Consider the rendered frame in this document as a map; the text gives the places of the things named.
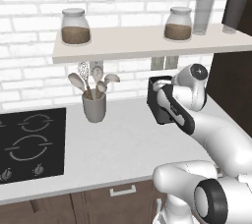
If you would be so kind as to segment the black toaster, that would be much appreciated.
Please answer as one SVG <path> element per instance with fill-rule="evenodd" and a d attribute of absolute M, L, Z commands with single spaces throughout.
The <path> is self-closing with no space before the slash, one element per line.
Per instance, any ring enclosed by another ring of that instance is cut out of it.
<path fill-rule="evenodd" d="M 171 83 L 172 76 L 150 77 L 148 84 L 147 103 L 158 124 L 164 125 L 171 123 L 172 120 L 167 112 L 162 110 L 157 102 L 158 88 L 164 84 Z"/>

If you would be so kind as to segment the wooden spoon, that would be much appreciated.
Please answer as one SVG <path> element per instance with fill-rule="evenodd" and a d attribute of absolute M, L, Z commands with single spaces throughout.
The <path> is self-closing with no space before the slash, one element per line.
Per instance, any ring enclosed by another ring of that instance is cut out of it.
<path fill-rule="evenodd" d="M 88 91 L 85 89 L 84 82 L 82 81 L 82 79 L 76 73 L 71 73 L 68 76 L 68 79 L 69 79 L 70 83 L 74 87 L 80 89 L 87 98 L 91 98 L 91 96 L 89 95 Z"/>
<path fill-rule="evenodd" d="M 94 81 L 97 83 L 100 81 L 103 77 L 103 69 L 102 67 L 96 66 L 93 68 L 93 78 Z"/>
<path fill-rule="evenodd" d="M 109 83 L 119 83 L 120 78 L 115 75 L 115 74 L 108 74 L 104 77 L 104 83 L 109 84 Z"/>
<path fill-rule="evenodd" d="M 107 91 L 107 85 L 103 81 L 98 81 L 96 86 L 97 86 L 97 89 L 98 89 L 96 98 L 100 99 L 101 96 Z"/>

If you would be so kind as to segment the grey utensil pot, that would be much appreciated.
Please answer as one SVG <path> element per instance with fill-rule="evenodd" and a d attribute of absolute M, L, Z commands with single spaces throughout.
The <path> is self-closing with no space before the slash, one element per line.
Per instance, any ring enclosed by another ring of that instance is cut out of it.
<path fill-rule="evenodd" d="M 89 122 L 99 123 L 104 119 L 106 113 L 106 94 L 103 93 L 100 98 L 96 98 L 93 88 L 92 96 L 93 100 L 90 100 L 85 93 L 82 94 L 84 113 Z"/>

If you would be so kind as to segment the glass jar with brown contents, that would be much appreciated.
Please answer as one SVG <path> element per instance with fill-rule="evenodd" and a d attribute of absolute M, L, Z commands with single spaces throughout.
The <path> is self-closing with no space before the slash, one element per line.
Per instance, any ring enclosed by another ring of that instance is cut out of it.
<path fill-rule="evenodd" d="M 91 30 L 81 8 L 68 8 L 62 11 L 62 41 L 67 44 L 81 45 L 91 41 Z"/>
<path fill-rule="evenodd" d="M 171 7 L 163 36 L 173 41 L 188 41 L 192 34 L 191 9 Z"/>

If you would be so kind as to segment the black hob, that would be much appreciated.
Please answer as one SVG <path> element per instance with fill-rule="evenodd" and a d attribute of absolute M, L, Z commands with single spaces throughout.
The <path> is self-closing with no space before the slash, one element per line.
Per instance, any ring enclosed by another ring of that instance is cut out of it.
<path fill-rule="evenodd" d="M 0 185 L 64 174 L 66 108 L 0 114 Z M 34 168 L 41 164 L 42 174 Z"/>

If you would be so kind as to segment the dark tall cabinet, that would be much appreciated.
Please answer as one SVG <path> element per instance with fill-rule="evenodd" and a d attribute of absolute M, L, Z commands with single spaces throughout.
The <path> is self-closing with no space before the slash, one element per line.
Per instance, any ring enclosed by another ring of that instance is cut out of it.
<path fill-rule="evenodd" d="M 238 30 L 252 36 L 252 0 Z M 207 93 L 252 138 L 252 51 L 215 54 Z"/>

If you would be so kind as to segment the brown drawer front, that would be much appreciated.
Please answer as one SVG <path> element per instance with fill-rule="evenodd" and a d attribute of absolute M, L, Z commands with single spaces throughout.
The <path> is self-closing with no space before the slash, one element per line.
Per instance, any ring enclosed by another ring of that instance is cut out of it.
<path fill-rule="evenodd" d="M 137 192 L 111 197 L 109 189 L 127 190 L 135 185 Z M 157 191 L 152 180 L 86 191 L 90 224 L 152 224 L 157 213 Z"/>

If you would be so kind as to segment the grey hob knob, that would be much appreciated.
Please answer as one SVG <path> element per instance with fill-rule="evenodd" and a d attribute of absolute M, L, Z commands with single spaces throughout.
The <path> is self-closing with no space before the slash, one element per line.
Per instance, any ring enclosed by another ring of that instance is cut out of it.
<path fill-rule="evenodd" d="M 12 172 L 10 168 L 7 168 L 4 170 L 4 172 L 2 173 L 2 175 L 0 176 L 0 180 L 1 181 L 8 181 L 10 179 L 10 177 L 12 176 Z"/>
<path fill-rule="evenodd" d="M 38 176 L 38 175 L 40 175 L 40 174 L 43 173 L 44 168 L 42 167 L 41 164 L 38 164 L 38 165 L 34 168 L 33 171 L 34 171 L 34 174 L 35 174 L 36 176 Z"/>

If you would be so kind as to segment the brown cupboard door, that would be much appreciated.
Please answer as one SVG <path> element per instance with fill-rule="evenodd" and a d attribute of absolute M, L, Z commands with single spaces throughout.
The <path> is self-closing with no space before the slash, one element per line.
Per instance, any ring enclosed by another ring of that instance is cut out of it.
<path fill-rule="evenodd" d="M 69 195 L 0 205 L 0 224 L 76 224 Z"/>

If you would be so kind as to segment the grey wall socket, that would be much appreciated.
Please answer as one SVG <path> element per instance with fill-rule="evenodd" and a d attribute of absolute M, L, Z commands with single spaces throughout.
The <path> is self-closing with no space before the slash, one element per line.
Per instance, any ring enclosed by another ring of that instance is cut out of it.
<path fill-rule="evenodd" d="M 164 58 L 163 57 L 153 57 L 151 70 L 152 71 L 159 71 L 163 69 Z"/>
<path fill-rule="evenodd" d="M 103 61 L 91 61 L 90 62 L 90 69 L 93 70 L 94 67 L 101 67 L 103 69 Z"/>
<path fill-rule="evenodd" d="M 166 70 L 176 69 L 178 65 L 178 56 L 166 56 L 165 57 L 165 66 Z"/>

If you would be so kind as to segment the pale wall shelf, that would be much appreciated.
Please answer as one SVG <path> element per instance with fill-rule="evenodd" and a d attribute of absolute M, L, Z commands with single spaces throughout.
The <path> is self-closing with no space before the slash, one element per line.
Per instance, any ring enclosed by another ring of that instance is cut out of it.
<path fill-rule="evenodd" d="M 205 35 L 193 34 L 189 41 L 163 38 L 163 27 L 93 28 L 92 41 L 67 45 L 57 32 L 54 64 L 105 61 L 130 58 L 252 51 L 252 36 L 237 31 L 222 32 L 222 25 L 209 25 Z"/>

